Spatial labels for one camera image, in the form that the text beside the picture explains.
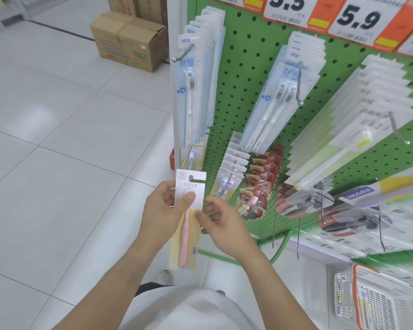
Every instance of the person's left hand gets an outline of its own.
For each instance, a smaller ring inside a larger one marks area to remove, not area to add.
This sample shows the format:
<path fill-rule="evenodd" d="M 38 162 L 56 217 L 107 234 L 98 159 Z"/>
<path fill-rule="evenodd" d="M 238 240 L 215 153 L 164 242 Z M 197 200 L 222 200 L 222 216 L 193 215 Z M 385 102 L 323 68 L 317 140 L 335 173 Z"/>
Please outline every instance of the person's left hand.
<path fill-rule="evenodd" d="M 141 245 L 157 253 L 170 240 L 179 226 L 182 216 L 196 198 L 194 192 L 185 194 L 179 205 L 174 208 L 175 180 L 161 182 L 147 197 L 142 214 L 141 227 L 137 240 Z"/>

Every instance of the white shoe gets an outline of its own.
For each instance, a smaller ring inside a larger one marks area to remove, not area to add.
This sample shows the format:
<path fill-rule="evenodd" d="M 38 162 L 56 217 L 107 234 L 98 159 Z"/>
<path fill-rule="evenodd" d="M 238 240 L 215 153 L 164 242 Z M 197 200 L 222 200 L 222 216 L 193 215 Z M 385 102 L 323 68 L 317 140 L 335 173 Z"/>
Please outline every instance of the white shoe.
<path fill-rule="evenodd" d="M 171 286 L 173 285 L 173 278 L 168 270 L 161 271 L 153 280 L 154 283 Z"/>

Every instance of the pink toothbrush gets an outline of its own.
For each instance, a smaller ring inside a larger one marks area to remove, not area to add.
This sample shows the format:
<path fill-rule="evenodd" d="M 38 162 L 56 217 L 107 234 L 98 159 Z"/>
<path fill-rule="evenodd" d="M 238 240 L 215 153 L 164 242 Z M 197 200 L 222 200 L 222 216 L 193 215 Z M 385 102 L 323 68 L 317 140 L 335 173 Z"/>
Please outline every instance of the pink toothbrush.
<path fill-rule="evenodd" d="M 179 253 L 179 267 L 185 268 L 188 259 L 188 236 L 190 234 L 190 210 L 185 212 L 185 220 L 182 225 L 181 250 Z"/>

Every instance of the tile floor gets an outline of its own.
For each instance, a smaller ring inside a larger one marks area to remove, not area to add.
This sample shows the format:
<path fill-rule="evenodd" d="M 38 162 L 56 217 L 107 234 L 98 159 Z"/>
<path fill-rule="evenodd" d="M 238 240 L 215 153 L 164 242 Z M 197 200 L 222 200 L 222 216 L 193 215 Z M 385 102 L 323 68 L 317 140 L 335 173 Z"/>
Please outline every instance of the tile floor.
<path fill-rule="evenodd" d="M 107 0 L 70 0 L 34 20 L 89 36 L 106 10 Z M 166 64 L 124 67 L 92 41 L 26 21 L 0 32 L 0 329 L 51 329 L 134 240 L 145 198 L 173 178 L 169 102 Z M 166 245 L 143 282 L 168 255 Z M 326 265 L 285 250 L 274 267 L 329 329 Z M 173 276 L 225 291 L 263 328 L 241 267 L 199 255 L 195 271 Z"/>

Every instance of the green pegboard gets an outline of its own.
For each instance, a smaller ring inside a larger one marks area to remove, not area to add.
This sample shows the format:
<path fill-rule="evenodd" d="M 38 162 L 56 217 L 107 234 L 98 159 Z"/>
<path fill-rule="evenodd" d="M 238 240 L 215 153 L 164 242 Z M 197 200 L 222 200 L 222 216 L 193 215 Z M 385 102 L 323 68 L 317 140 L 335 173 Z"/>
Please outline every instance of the green pegboard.
<path fill-rule="evenodd" d="M 260 15 L 212 0 L 188 0 L 188 20 L 194 20 L 195 15 L 200 15 L 206 6 L 226 10 L 226 36 L 219 68 L 215 123 L 210 127 L 204 160 L 204 171 L 207 172 L 206 190 L 211 190 L 232 132 L 243 131 L 275 57 L 281 46 L 287 44 L 292 31 L 297 28 L 266 21 Z M 320 72 L 320 80 L 304 99 L 304 105 L 297 110 L 275 141 L 275 144 L 285 147 L 285 161 L 279 182 L 286 180 L 290 143 L 366 55 L 378 54 L 373 49 L 352 42 L 324 35 L 318 37 L 326 41 L 326 65 Z M 397 58 L 398 62 L 405 64 L 405 77 L 411 81 L 409 86 L 413 89 L 413 58 L 394 54 L 381 56 L 392 60 Z M 384 179 L 413 166 L 413 121 L 402 127 L 400 132 L 411 145 L 402 144 L 396 137 L 387 137 L 337 170 L 333 174 L 335 188 L 331 193 L 338 194 L 358 185 L 374 183 L 376 179 Z M 237 196 L 238 192 L 232 197 L 231 204 L 235 204 Z M 300 224 L 316 219 L 316 214 L 310 214 L 301 218 Z M 261 220 L 247 222 L 246 227 L 263 241 L 272 238 L 273 234 L 296 228 L 298 223 L 298 219 L 276 215 L 274 200 L 271 199 L 265 216 Z"/>

